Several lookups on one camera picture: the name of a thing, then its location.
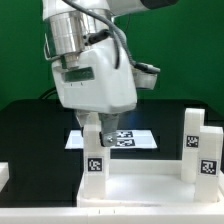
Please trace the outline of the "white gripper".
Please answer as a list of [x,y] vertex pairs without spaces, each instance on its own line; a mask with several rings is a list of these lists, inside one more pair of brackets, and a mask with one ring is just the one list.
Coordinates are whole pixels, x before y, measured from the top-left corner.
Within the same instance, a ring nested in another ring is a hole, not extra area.
[[100,114],[101,144],[112,147],[117,143],[119,115],[133,110],[137,93],[131,66],[125,51],[120,48],[120,65],[115,65],[115,45],[111,38],[92,45],[79,56],[79,67],[62,68],[62,62],[52,63],[52,73],[61,104],[75,112],[83,128],[91,112]]

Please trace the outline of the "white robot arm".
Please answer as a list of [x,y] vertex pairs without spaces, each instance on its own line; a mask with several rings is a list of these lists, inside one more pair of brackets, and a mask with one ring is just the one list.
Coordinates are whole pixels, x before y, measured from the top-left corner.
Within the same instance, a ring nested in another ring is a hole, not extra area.
[[114,19],[177,4],[179,0],[42,0],[45,58],[61,104],[84,127],[96,113],[98,138],[116,144],[119,115],[137,104],[137,88],[151,88],[160,69],[135,61]]

